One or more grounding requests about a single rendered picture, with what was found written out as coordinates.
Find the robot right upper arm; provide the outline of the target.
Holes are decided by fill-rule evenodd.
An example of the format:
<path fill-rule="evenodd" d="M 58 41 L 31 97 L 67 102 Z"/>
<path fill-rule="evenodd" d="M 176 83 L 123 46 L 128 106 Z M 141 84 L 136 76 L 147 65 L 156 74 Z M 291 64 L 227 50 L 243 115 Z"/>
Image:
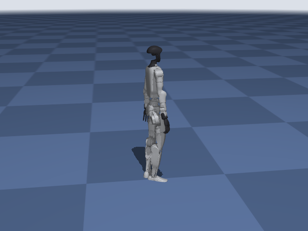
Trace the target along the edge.
<path fill-rule="evenodd" d="M 154 78 L 156 80 L 156 89 L 157 89 L 157 95 L 159 97 L 160 92 L 162 92 L 162 88 L 163 88 L 163 77 L 164 77 L 164 73 L 161 69 L 154 69 Z"/>

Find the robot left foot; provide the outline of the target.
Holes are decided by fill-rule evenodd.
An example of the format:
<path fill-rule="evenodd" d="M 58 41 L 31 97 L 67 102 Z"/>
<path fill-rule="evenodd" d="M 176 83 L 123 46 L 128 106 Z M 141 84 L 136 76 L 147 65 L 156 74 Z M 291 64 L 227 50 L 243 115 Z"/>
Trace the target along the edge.
<path fill-rule="evenodd" d="M 144 172 L 143 177 L 144 177 L 144 178 L 148 178 L 151 174 L 152 174 L 152 169 L 151 169 L 150 172 L 148 172 L 148 170 L 147 170 L 147 171 Z"/>

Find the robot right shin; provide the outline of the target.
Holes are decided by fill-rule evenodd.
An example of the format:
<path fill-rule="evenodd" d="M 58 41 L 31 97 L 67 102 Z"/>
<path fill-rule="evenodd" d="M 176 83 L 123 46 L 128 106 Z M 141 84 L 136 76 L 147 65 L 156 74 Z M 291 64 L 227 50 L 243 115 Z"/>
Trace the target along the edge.
<path fill-rule="evenodd" d="M 151 148 L 151 165 L 152 165 L 152 178 L 156 178 L 158 168 L 161 161 L 162 150 L 159 152 L 157 146 Z M 155 176 L 155 177 L 154 177 Z"/>

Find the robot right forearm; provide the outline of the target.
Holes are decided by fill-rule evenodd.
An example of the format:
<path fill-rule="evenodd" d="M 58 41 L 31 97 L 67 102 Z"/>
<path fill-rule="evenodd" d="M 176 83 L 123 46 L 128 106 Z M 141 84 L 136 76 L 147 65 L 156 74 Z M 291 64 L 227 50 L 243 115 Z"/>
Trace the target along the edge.
<path fill-rule="evenodd" d="M 167 107 L 166 107 L 166 93 L 164 91 L 160 92 L 159 95 L 159 107 L 160 107 L 160 116 L 161 113 L 165 114 L 165 117 L 167 116 Z"/>

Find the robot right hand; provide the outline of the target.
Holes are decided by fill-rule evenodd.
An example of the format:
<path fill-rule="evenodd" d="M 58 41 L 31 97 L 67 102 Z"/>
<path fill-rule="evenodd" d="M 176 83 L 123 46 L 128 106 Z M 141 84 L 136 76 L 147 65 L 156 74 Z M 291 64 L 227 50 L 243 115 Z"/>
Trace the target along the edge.
<path fill-rule="evenodd" d="M 161 113 L 161 118 L 164 120 L 164 124 L 165 124 L 165 128 L 166 128 L 165 132 L 163 132 L 163 133 L 167 134 L 170 131 L 170 127 L 169 127 L 170 125 L 169 125 L 169 121 L 167 119 L 168 116 L 165 117 L 165 114 Z"/>

